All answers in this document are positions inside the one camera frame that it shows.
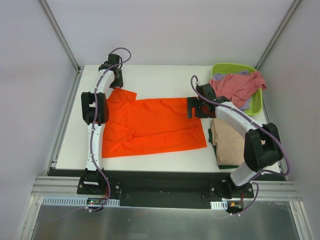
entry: green plastic tray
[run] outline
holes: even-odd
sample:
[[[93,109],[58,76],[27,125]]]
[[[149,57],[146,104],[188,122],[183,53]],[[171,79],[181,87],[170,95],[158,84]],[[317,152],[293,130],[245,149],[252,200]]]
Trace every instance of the green plastic tray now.
[[[236,63],[217,63],[212,67],[211,78],[214,74],[235,74],[245,70],[248,70],[249,73],[256,71],[256,69],[251,66]],[[259,90],[252,95],[250,109],[246,109],[244,112],[249,116],[257,115],[262,110],[262,103],[262,89],[259,88]]]

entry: white tabletop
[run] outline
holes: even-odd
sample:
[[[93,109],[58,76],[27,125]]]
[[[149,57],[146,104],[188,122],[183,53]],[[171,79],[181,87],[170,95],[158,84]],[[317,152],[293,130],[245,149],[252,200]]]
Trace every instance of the white tabletop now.
[[[86,65],[76,93],[70,119],[57,160],[57,169],[83,170],[88,154],[88,132],[82,119],[81,93],[88,92],[98,78],[99,65]],[[190,78],[197,75],[202,84],[208,83],[211,66],[176,65],[124,65],[123,89],[137,93],[136,99],[193,97]],[[253,116],[266,123],[263,111]],[[202,119],[205,138],[212,119]],[[219,169],[213,147],[159,154],[103,158],[104,170],[161,171],[161,172],[232,172],[234,169]],[[279,172],[278,164],[268,169]]]

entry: folded beige garment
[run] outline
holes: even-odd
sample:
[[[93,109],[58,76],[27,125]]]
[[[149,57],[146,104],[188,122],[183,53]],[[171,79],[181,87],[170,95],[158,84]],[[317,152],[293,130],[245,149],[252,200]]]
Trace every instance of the folded beige garment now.
[[[212,121],[212,145],[216,146],[218,165],[240,165],[244,161],[245,140],[224,121]]]

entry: orange shirt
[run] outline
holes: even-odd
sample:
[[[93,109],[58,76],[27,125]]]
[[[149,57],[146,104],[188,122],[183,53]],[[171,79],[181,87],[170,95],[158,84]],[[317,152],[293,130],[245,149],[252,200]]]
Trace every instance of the orange shirt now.
[[[187,118],[186,98],[136,100],[135,92],[115,88],[107,99],[102,157],[158,154],[205,148],[201,120]]]

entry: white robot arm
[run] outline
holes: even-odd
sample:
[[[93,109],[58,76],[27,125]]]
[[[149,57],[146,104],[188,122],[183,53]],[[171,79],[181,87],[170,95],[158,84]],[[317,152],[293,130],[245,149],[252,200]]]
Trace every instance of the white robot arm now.
[[[105,71],[104,69],[99,71],[98,79],[94,84],[94,87],[90,90],[90,93],[92,95],[95,93],[95,91],[97,94],[104,94],[107,88],[109,88],[109,85],[114,81],[115,79],[114,73],[112,71],[108,71],[104,75],[104,71]],[[95,106],[96,106],[95,101],[92,104],[90,104],[90,107],[94,108]],[[102,165],[102,141],[103,141],[105,123],[101,123],[100,125],[99,124],[94,125],[93,137],[91,137],[92,128],[93,128],[92,123],[87,125],[87,131],[88,131],[89,137],[88,137],[88,155],[87,155],[85,168],[88,169],[89,171],[95,171],[97,169],[94,163],[92,162],[91,149],[90,149],[91,146],[92,146],[92,152],[94,154],[94,158],[96,160],[96,164],[100,169],[103,166]]]
[[[216,96],[210,84],[197,85],[194,90],[201,97],[187,98],[189,118],[194,109],[195,117],[221,119],[244,138],[244,162],[215,190],[220,197],[230,199],[234,191],[244,188],[261,170],[283,158],[279,146],[269,136],[280,141],[279,132],[273,123],[262,124],[245,113],[239,114],[240,110],[229,99]]]

